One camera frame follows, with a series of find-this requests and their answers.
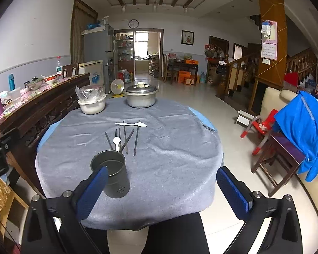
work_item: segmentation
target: pot with lid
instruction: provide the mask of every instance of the pot with lid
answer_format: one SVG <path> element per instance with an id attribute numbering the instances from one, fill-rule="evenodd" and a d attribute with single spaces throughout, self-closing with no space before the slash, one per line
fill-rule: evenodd
<path id="1" fill-rule="evenodd" d="M 156 102 L 156 93 L 159 92 L 156 86 L 138 82 L 126 88 L 124 94 L 127 97 L 127 103 L 134 108 L 147 108 Z"/>

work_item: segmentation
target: red child chair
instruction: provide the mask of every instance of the red child chair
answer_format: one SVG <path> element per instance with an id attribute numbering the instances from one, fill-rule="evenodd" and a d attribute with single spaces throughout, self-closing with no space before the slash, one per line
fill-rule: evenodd
<path id="1" fill-rule="evenodd" d="M 265 142 L 267 141 L 267 139 L 269 138 L 270 135 L 270 131 L 272 129 L 272 125 L 275 122 L 274 119 L 274 115 L 277 113 L 278 111 L 276 109 L 273 109 L 270 114 L 268 115 L 268 117 L 261 122 L 261 116 L 257 115 L 255 116 L 251 122 L 249 123 L 248 127 L 246 128 L 246 130 L 241 134 L 241 138 L 244 138 L 247 134 L 248 131 L 251 129 L 251 126 L 253 125 L 254 128 L 256 128 L 256 130 L 259 132 L 258 137 L 260 137 L 261 135 L 264 136 L 263 140 L 261 141 L 261 143 L 258 145 L 258 147 L 256 147 L 253 152 L 252 155 L 255 156 L 256 154 L 258 154 L 258 152 L 260 151 L 260 149 L 263 147 L 263 145 L 265 144 Z"/>

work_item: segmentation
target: dark wooden cabinet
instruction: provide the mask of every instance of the dark wooden cabinet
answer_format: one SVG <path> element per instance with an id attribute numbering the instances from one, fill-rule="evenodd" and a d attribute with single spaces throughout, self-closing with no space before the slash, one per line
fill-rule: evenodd
<path id="1" fill-rule="evenodd" d="M 79 108 L 75 86 L 89 85 L 88 77 L 89 73 L 82 74 L 45 90 L 11 115 L 0 119 L 0 137 L 13 128 L 18 128 L 20 133 L 19 141 L 7 154 L 8 163 L 37 193 L 43 194 L 35 170 L 39 141 L 51 124 Z"/>

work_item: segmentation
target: calendar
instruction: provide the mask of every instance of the calendar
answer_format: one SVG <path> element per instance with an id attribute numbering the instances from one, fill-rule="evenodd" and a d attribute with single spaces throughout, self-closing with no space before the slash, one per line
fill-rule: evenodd
<path id="1" fill-rule="evenodd" d="M 277 22 L 271 22 L 270 36 L 261 41 L 261 58 L 277 60 L 277 38 Z"/>

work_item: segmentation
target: wooden pillar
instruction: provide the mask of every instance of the wooden pillar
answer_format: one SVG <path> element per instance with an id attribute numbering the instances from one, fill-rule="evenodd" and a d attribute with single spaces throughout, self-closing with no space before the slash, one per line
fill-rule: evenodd
<path id="1" fill-rule="evenodd" d="M 252 107 L 259 108 L 262 101 L 261 95 L 264 95 L 264 93 L 262 93 L 264 86 L 261 87 L 260 83 L 264 83 L 268 87 L 273 87 L 276 89 L 282 88 L 286 69 L 287 54 L 287 27 L 284 0 L 259 0 L 259 7 L 261 22 L 266 20 L 277 22 L 278 48 L 277 60 L 271 60 L 270 65 L 264 64 L 262 62 L 262 58 L 259 60 L 258 74 L 255 78 L 255 86 L 248 108 L 249 112 L 256 114 L 259 114 L 260 112 L 252 111 Z"/>

